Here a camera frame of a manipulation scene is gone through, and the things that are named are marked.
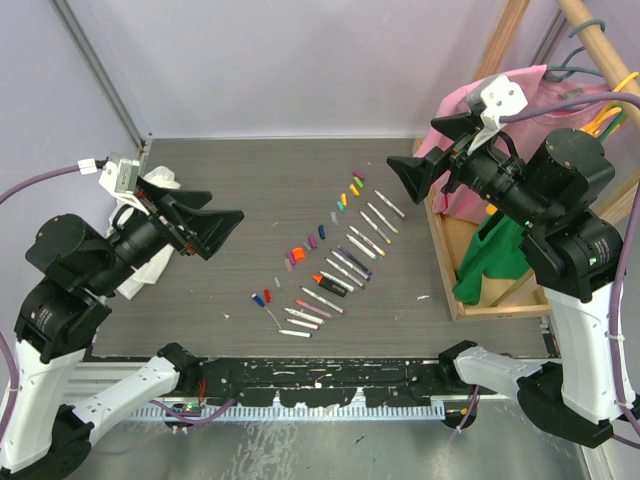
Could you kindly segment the blue ended white marker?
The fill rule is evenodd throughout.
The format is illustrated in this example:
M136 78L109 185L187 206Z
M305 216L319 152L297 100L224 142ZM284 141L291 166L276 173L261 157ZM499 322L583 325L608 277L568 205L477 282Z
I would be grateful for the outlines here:
M348 268L350 268L351 270L353 270L356 274L358 274L360 277L362 277L363 279L365 279L366 281L370 280L370 277L367 273L365 273L364 271L362 271L359 267L357 267L353 262L351 262L350 260L348 260L346 257L344 257L342 254L334 251L334 250L330 250L331 254L336 257L338 260L340 260L344 265L346 265Z

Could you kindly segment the orange capped black highlighter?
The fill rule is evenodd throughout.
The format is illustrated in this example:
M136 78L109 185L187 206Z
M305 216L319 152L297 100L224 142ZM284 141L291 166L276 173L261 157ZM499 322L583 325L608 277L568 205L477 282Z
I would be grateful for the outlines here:
M340 297L345 297L348 293L348 290L345 287L327 278L326 276L313 275L312 278L319 287L329 292L332 292Z

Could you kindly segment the pink barcode labelled pen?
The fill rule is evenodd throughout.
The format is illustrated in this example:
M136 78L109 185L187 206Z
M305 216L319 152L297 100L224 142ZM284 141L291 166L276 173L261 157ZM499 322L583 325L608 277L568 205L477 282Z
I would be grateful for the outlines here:
M307 309L307 310L309 310L311 312L317 313L318 315L320 315L320 316L322 316L324 318L330 319L330 318L333 317L333 315L331 313L329 313L329 312L327 312L327 311L325 311L325 310L323 310L323 309L321 309L319 307L313 306L313 305L311 305L311 304L309 304L309 303L307 303L307 302L305 302L303 300L296 299L295 302L300 307L305 308L305 309Z

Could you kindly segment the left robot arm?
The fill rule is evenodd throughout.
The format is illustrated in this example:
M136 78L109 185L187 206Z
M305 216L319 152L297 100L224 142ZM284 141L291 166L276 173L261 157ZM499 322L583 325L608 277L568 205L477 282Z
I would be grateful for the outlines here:
M97 441L144 404L171 392L194 393L202 360L171 343L143 367L77 404L62 398L98 327L106 299L166 247L213 256L243 220L239 210L211 210L206 191L179 191L140 181L109 235L74 214L56 216L26 253L42 280L22 303L15 325L18 382L7 394L11 417L1 434L5 479L62 479Z

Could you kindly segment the red capped white marker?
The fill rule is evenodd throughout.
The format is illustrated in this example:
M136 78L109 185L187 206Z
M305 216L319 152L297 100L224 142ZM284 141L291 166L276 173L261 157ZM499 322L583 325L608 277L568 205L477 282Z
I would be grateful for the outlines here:
M299 327L303 327L303 328L307 328L310 330L318 330L319 329L319 325L313 322L307 322L307 321L303 321L303 320L298 320L298 319L290 319L287 318L286 322L288 322L289 324L292 325L296 325Z

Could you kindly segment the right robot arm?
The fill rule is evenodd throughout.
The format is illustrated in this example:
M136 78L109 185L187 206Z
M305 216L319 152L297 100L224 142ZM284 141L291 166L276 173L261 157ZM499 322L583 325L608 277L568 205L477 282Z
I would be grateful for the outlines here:
M516 401L539 429L595 448L614 435L616 420L639 416L639 397L627 378L616 378L621 349L611 346L620 324L610 314L619 299L623 240L592 211L592 203L615 170L601 143L589 134L560 128L546 136L532 158L519 157L505 133L480 141L471 113L437 118L449 138L421 157L391 156L387 162L414 202L435 181L445 191L466 186L523 230L520 244L552 309L561 359L533 364L463 341L442 352L438 379L459 394L470 385Z

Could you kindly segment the orange highlighter cap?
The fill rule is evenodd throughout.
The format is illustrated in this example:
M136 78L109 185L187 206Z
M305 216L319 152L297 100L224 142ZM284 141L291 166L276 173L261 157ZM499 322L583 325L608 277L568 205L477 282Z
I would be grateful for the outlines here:
M304 260L306 258L305 252L301 247L294 248L292 250L292 253L293 253L294 259L296 261L301 261L301 260Z

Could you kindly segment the blue capped white marker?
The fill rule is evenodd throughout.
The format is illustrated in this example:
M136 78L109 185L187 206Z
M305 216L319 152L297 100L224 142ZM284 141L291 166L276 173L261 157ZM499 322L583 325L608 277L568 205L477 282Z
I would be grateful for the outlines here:
M278 332L282 335L287 335L287 336L292 336L292 337L299 337L299 338L312 338L312 333L310 332L303 332L303 331L296 331L296 330L288 330L288 329L280 329L278 330Z

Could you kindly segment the green capped white marker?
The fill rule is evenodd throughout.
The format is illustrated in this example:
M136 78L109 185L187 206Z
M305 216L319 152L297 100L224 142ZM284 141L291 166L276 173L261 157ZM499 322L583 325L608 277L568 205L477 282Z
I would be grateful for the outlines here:
M391 230L394 234L398 234L399 230L377 209L371 202L367 201L368 208Z

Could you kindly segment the yellow ended white marker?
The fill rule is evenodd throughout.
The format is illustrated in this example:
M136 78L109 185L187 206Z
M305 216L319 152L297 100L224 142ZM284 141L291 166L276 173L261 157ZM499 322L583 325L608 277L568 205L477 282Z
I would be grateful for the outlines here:
M380 247L378 247L372 240L370 240L365 234L363 234L362 232L360 232L359 230L357 230L355 227L353 227L352 225L349 225L349 229L355 233L361 240L363 240L365 242L366 245L368 245L369 247L371 247L376 254L378 254L379 256L386 256L386 252L384 250L382 250Z

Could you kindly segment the teal ended white marker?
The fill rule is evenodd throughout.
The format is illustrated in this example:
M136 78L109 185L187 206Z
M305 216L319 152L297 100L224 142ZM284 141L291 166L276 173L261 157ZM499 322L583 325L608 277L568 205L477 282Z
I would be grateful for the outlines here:
M354 245L356 246L362 253L364 253L368 258L376 261L378 259L378 255L376 253L374 253L372 250L370 250L368 247L366 247L365 245L363 245L359 240L357 240L355 237L353 237L350 234L346 234L347 239Z

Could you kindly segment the white crumpled cloth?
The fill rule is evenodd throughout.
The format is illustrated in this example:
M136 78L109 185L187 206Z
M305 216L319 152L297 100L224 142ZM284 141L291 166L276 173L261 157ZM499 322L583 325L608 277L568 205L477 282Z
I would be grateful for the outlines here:
M110 226L107 235L116 229L132 233L130 241L134 273L117 288L127 300L132 300L146 285L155 285L167 267L174 252L173 247L162 242L162 236L146 219L141 211L132 208L121 200L109 217ZM125 257L129 257L129 247L125 248Z

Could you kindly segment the blue pen cap with eraser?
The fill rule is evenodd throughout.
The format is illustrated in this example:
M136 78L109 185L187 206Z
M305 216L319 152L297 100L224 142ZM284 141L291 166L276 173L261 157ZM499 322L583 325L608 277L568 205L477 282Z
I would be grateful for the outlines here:
M255 301L255 302L256 302L260 307L262 307L262 308L264 308L264 307L265 307L265 302L264 302L264 300L263 300L263 299L262 299L262 298L261 298L257 293L252 294L252 299L253 299L253 300L254 300L254 301Z

